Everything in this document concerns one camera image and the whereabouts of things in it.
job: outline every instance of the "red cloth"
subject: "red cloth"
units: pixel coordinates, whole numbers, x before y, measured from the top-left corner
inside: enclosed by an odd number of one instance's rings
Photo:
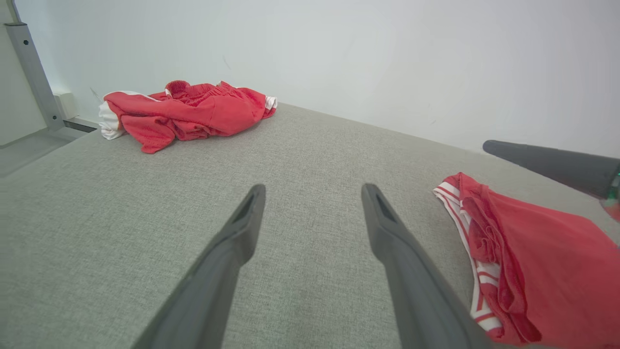
[[[270,117],[266,97],[248,88],[234,88],[225,82],[217,86],[191,86],[173,81],[166,91],[144,96],[123,91],[104,100],[125,129],[142,143],[142,151],[154,153],[179,140],[230,136]]]
[[[620,348],[620,250],[592,221],[497,194],[463,173],[434,192],[472,258],[479,303],[492,310],[474,318],[501,322],[485,328],[493,340]],[[472,315],[481,309],[474,304]]]

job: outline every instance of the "gray metal post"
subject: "gray metal post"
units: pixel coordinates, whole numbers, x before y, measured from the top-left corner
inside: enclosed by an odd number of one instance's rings
[[[6,6],[9,8],[11,17],[13,17],[13,22],[21,22],[22,20],[20,19],[19,12],[17,12],[17,7],[15,6],[15,0],[6,0]]]
[[[22,22],[6,23],[4,25],[7,27],[7,33],[11,38],[30,89],[35,96],[48,129],[56,131],[63,128],[63,118],[54,100],[54,95],[51,92],[50,84],[39,60],[37,49],[30,36],[28,25]]]

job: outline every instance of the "white trim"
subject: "white trim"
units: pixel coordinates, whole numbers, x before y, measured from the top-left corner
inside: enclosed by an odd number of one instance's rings
[[[479,310],[477,312],[473,312],[471,314],[471,317],[473,317],[474,319],[477,319],[480,316],[491,314],[491,313],[492,313],[491,308],[489,308],[489,306],[487,305],[486,309],[484,307],[482,307],[481,310]]]
[[[500,277],[500,265],[497,263],[484,263],[484,262],[478,262],[478,268],[476,269],[478,272],[480,271],[484,271],[485,273],[488,273],[490,275],[492,275],[494,278],[498,278]]]
[[[500,322],[500,319],[498,319],[495,316],[489,317],[488,319],[484,319],[478,322],[478,325],[480,325],[480,327],[482,327],[482,329],[485,331],[490,331],[492,329],[497,329],[499,327],[502,327],[502,323]]]
[[[453,186],[452,184],[448,183],[448,182],[443,182],[443,183],[439,184],[438,187],[439,188],[443,188],[443,189],[451,192],[456,197],[461,197],[461,191],[459,189],[457,189],[455,186]]]
[[[273,109],[278,107],[278,99],[276,97],[265,96],[265,109]]]
[[[105,139],[115,139],[125,134],[124,130],[118,129],[118,116],[110,109],[107,101],[99,106],[99,118],[101,135],[104,136]]]
[[[456,228],[459,230],[459,236],[461,237],[461,241],[463,242],[463,245],[465,246],[465,250],[467,251],[467,256],[469,257],[469,261],[471,262],[471,271],[474,276],[474,294],[471,300],[471,308],[469,312],[473,314],[476,312],[476,307],[478,306],[478,300],[481,296],[480,295],[481,294],[480,284],[478,281],[478,273],[476,272],[476,262],[474,261],[473,258],[471,258],[471,253],[469,252],[469,244],[467,243],[465,234],[463,230],[461,229],[461,224],[459,223],[459,219],[456,216],[454,216],[452,214],[452,211],[450,210],[449,202],[451,201],[446,200],[446,196],[448,195],[444,196],[444,195],[441,195],[440,193],[435,193],[435,196],[443,202],[443,205],[446,206],[446,211],[448,211],[448,214],[450,215],[450,217],[452,217],[452,220],[456,224]]]
[[[440,186],[443,189],[446,189],[447,191],[455,195],[457,195],[457,193],[460,194],[460,191],[458,189],[456,189],[454,186],[452,186],[451,184],[447,182],[440,184]],[[471,251],[469,249],[469,243],[467,242],[467,236],[469,235],[469,226],[471,224],[471,216],[465,210],[462,209],[462,202],[455,200],[451,195],[443,192],[442,190],[438,188],[435,188],[433,190],[433,193],[439,200],[443,202],[444,206],[446,207],[446,211],[448,211],[448,214],[450,215],[450,217],[452,217],[452,220],[456,224],[456,228],[459,231],[459,236],[461,237],[461,241],[463,242],[463,246],[465,247],[465,250],[467,251],[467,256],[469,257],[469,261],[471,262],[472,273],[474,277],[474,292],[472,295],[472,304],[471,304],[471,310],[470,310],[471,317],[475,320],[476,318],[480,316],[493,314],[492,317],[489,317],[488,319],[484,319],[478,322],[478,325],[480,325],[480,327],[482,327],[482,329],[484,329],[485,331],[503,327],[501,321],[499,321],[497,316],[495,316],[495,314],[489,307],[489,303],[484,298],[484,295],[482,294],[482,291],[480,290],[480,284],[482,283],[493,284],[495,287],[497,287],[498,282],[494,280],[493,278],[490,278],[486,275],[478,274],[478,271],[485,271],[489,273],[490,275],[499,277],[500,266],[496,263],[478,262],[472,258]],[[477,310],[480,297],[482,297],[482,307],[480,310]]]
[[[499,283],[495,279],[493,279],[493,278],[491,278],[489,276],[478,275],[478,278],[480,278],[480,283],[481,284],[491,284],[491,285],[493,285],[495,287],[499,287],[500,286]]]

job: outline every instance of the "floor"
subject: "floor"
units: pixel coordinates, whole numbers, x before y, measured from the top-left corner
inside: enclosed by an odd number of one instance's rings
[[[0,178],[19,170],[29,163],[85,135],[67,127],[56,132],[37,132],[8,147],[0,149]]]

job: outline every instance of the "gray couch cushion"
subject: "gray couch cushion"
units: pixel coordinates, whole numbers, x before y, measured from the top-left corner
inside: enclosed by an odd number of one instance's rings
[[[224,346],[398,347],[361,185],[377,184],[469,308],[472,271],[431,190],[463,171],[520,200],[583,215],[585,194],[497,158],[282,104],[241,134],[148,155],[93,133],[2,181],[1,343],[130,346],[255,183],[267,204]]]

